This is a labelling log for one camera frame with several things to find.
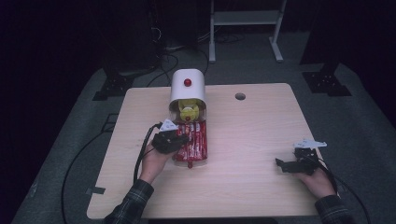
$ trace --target red button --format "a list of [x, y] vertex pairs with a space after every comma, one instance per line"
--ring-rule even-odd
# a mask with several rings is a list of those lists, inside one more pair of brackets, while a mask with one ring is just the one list
[[184, 85], [186, 87], [189, 87], [191, 85], [191, 79], [189, 79], [189, 78], [184, 79]]

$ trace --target person's left hand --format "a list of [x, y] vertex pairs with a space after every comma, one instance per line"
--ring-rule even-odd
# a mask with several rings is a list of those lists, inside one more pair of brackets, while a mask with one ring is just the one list
[[145, 154], [146, 156], [142, 160], [142, 173], [139, 179], [151, 184], [155, 177], [163, 171], [163, 167], [169, 158], [175, 153], [162, 154], [149, 143], [145, 149]]

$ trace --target dark background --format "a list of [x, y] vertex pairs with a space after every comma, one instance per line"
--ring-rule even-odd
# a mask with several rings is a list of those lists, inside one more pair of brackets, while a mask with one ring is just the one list
[[[81, 90], [102, 67], [104, 55], [116, 52], [139, 69], [153, 66], [159, 46], [152, 45], [150, 28], [141, 21], [188, 45], [208, 32], [209, 1], [109, 2], [0, 2], [1, 223], [14, 217]], [[175, 13], [180, 4], [190, 13]], [[228, 4], [219, 0], [217, 8]], [[232, 6], [276, 7], [277, 1], [240, 1]], [[118, 9], [133, 12], [124, 18], [132, 26], [114, 17]], [[281, 32], [312, 31], [302, 63], [339, 59], [359, 75], [395, 125], [394, 11], [392, 1], [385, 0], [289, 0]], [[151, 13], [148, 21], [145, 12]], [[125, 36], [133, 41], [125, 41]]]

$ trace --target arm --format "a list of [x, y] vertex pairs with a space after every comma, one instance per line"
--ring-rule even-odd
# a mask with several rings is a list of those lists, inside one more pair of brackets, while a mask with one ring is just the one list
[[151, 144], [148, 144], [145, 153], [147, 154], [142, 160], [142, 173], [134, 182], [122, 203], [105, 217], [103, 223], [138, 224], [140, 222], [143, 210], [154, 192], [151, 183], [161, 173], [166, 161], [173, 155], [173, 153], [162, 154], [154, 149]]
[[321, 169], [317, 169], [312, 175], [301, 173], [293, 175], [303, 181], [311, 193], [318, 198], [315, 207], [323, 224], [356, 223], [332, 188], [329, 178]]

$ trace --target person's right hand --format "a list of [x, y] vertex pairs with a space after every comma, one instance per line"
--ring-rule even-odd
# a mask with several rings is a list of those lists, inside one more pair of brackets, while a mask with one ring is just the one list
[[318, 199], [329, 195], [336, 195], [332, 183], [322, 169], [317, 169], [312, 175], [303, 173], [293, 174], [306, 184], [312, 194]]

